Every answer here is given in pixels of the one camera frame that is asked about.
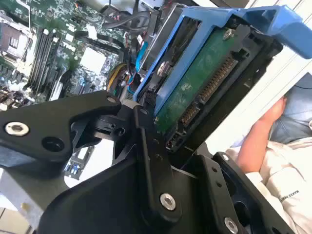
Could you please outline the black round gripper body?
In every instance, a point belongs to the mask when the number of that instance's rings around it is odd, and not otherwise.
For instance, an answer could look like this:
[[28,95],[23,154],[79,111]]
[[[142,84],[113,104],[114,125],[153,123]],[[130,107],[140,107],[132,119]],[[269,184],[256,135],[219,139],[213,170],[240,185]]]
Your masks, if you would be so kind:
[[56,197],[40,234],[208,234],[208,157],[174,169],[151,118],[135,114],[117,163]]

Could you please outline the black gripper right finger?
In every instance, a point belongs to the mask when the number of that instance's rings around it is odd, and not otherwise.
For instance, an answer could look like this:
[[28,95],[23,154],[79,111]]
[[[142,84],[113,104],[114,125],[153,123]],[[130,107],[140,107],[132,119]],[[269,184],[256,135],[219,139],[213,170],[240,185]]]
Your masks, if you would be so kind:
[[223,152],[197,155],[207,220],[214,234],[291,234],[289,225]]

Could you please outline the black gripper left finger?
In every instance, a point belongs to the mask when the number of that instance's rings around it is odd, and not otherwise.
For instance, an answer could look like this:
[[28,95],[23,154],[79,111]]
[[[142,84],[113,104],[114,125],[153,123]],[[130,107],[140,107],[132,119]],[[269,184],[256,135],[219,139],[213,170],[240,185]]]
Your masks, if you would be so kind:
[[128,107],[106,91],[4,111],[0,114],[0,163],[36,178],[56,177],[74,150],[106,138],[115,144],[115,165],[133,115],[151,118],[155,130],[153,113],[152,102]]

